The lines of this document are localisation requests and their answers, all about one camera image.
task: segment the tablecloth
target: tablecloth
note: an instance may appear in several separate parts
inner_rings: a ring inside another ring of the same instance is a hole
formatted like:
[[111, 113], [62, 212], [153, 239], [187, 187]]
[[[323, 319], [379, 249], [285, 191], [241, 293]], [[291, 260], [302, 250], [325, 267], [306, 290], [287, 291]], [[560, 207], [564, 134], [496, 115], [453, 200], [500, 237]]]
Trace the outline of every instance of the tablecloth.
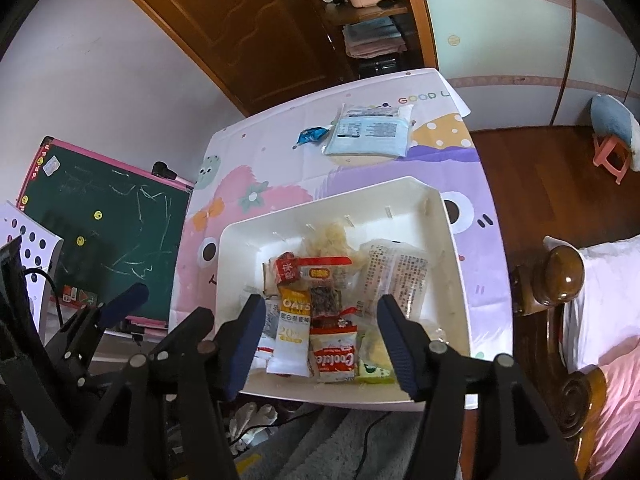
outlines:
[[[328, 157], [318, 145], [295, 146], [302, 130], [331, 123], [343, 103], [414, 104], [407, 156]], [[462, 118], [468, 113], [437, 70], [421, 69], [316, 92], [215, 133], [182, 233], [170, 329], [197, 306], [215, 313], [218, 243], [227, 225], [409, 175], [437, 188], [445, 200], [468, 302], [471, 355], [492, 360], [511, 353], [504, 248], [489, 185]]]

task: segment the wooden door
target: wooden door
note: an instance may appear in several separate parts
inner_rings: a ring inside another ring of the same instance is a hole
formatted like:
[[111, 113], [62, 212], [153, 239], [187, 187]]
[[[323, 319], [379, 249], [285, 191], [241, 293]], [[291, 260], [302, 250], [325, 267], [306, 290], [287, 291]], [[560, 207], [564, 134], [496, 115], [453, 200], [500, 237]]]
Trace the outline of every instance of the wooden door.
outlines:
[[245, 114], [343, 81], [311, 0], [134, 0]]

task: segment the green chalkboard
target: green chalkboard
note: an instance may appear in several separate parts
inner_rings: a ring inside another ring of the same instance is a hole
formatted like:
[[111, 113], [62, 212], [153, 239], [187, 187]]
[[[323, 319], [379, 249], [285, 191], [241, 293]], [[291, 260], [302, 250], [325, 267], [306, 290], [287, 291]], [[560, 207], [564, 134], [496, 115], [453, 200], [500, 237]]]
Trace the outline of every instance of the green chalkboard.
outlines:
[[18, 206], [64, 240], [56, 286], [60, 291], [75, 287], [97, 294], [97, 301], [109, 301], [142, 282], [149, 288], [149, 301], [132, 314], [168, 320], [190, 191], [81, 148], [46, 140]]

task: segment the wooden bed frame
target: wooden bed frame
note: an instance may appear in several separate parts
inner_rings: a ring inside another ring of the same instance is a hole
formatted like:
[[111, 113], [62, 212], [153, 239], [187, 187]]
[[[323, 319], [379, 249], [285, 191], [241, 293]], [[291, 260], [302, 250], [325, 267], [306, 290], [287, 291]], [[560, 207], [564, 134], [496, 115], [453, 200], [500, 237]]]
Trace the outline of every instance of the wooden bed frame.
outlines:
[[584, 478], [607, 385], [598, 367], [569, 375], [559, 352], [564, 304], [580, 293], [584, 264], [577, 251], [560, 246], [533, 266], [517, 266], [510, 279], [514, 356], [545, 399]]

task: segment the light blue package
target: light blue package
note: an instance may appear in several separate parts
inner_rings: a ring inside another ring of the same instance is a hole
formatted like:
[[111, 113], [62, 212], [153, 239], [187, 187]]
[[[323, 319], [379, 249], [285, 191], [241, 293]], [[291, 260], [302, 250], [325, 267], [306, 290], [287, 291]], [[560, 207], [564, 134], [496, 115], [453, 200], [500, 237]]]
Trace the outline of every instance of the light blue package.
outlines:
[[405, 156], [412, 107], [343, 105], [324, 154]]

